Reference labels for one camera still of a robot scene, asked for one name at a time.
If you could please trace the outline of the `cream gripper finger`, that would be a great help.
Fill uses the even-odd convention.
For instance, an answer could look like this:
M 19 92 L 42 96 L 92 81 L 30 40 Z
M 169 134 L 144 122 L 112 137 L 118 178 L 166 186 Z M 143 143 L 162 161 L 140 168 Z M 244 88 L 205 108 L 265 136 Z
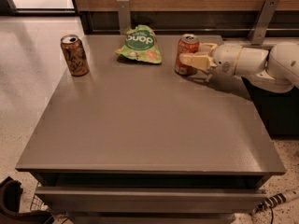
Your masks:
M 212 55 L 217 47 L 218 45 L 215 43 L 201 43 L 198 52 L 200 54 Z
M 179 55 L 179 60 L 185 66 L 206 72 L 217 67 L 217 65 L 213 62 L 213 58 L 206 54 L 182 53 Z

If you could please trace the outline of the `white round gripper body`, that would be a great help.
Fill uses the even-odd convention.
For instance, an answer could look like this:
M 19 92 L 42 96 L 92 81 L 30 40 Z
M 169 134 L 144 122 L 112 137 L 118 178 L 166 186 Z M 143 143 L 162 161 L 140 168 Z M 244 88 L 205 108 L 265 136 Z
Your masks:
M 240 45 L 220 45 L 213 53 L 214 71 L 219 75 L 232 77 L 235 74 L 236 61 L 241 53 Z

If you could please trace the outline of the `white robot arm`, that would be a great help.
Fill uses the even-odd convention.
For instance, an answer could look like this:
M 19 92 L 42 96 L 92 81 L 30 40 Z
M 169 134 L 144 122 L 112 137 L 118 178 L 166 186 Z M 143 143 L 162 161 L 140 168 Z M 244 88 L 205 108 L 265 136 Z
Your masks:
M 275 93 L 299 88 L 299 45 L 276 44 L 271 49 L 204 43 L 195 53 L 182 53 L 179 60 L 208 74 L 242 77 L 260 89 Z

